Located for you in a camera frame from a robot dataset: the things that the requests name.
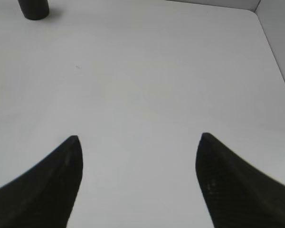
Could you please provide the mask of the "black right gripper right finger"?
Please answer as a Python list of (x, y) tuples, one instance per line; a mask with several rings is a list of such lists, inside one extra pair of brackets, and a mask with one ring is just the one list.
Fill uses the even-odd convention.
[(285, 185), (210, 133), (201, 135), (195, 170), (214, 227), (285, 228)]

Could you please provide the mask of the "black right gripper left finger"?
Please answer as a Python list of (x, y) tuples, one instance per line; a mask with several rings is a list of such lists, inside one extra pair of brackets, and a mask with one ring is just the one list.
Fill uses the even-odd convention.
[(72, 135), (31, 169), (0, 187), (0, 228), (67, 227), (83, 176)]

